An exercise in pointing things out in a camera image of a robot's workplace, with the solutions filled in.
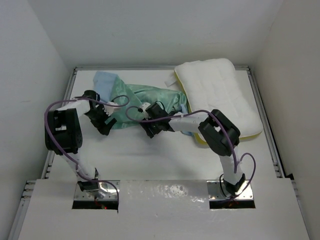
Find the blue green pillowcase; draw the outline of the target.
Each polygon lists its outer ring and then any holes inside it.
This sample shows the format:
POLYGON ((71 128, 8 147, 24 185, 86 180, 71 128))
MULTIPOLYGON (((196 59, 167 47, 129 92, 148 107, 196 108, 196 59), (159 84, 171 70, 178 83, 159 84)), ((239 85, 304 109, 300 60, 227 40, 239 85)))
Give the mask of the blue green pillowcase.
POLYGON ((127 118, 125 112, 130 106, 140 107, 144 103, 160 104, 167 113, 178 111, 187 113, 187 97, 177 90, 158 88, 148 85, 126 84, 117 74, 98 71, 93 78, 93 90, 97 92, 104 102, 114 100, 118 105, 129 104, 119 108, 112 116, 116 119, 113 130, 120 130, 137 125, 127 118))

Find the white yellow pillow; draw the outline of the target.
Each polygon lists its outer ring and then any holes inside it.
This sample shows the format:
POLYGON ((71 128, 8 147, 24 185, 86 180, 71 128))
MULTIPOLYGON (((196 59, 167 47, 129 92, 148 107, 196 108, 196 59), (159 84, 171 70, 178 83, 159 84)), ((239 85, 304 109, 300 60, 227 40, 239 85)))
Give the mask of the white yellow pillow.
POLYGON ((236 70, 226 58, 185 62, 174 68, 167 87, 177 84, 188 100, 188 110, 220 110, 239 130, 241 140, 263 131, 247 71, 236 70))

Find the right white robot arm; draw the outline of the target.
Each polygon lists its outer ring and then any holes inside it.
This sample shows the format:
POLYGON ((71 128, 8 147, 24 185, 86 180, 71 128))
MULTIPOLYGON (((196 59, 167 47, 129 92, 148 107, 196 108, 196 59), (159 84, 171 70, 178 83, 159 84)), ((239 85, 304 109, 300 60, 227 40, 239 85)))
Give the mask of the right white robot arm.
POLYGON ((219 156, 226 191, 231 196, 236 195, 245 182, 237 154, 241 133, 220 110, 197 110, 193 113, 173 110, 168 113, 155 102, 144 103, 138 112, 144 115, 140 125, 150 138, 162 131, 190 132, 202 136, 208 147, 219 156))

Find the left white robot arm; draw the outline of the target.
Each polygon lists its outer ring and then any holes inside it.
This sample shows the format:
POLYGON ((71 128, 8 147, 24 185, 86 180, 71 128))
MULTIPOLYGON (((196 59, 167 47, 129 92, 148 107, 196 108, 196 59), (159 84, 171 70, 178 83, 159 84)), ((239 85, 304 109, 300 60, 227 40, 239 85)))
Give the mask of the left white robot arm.
POLYGON ((108 183, 101 181, 98 170, 80 156, 83 134, 79 118, 88 117, 98 132, 107 136, 117 122, 112 114, 119 107, 113 101, 103 101, 94 90, 86 90, 63 107, 56 110, 49 107, 44 116, 47 149, 66 160, 82 192, 100 200, 108 194, 108 183))

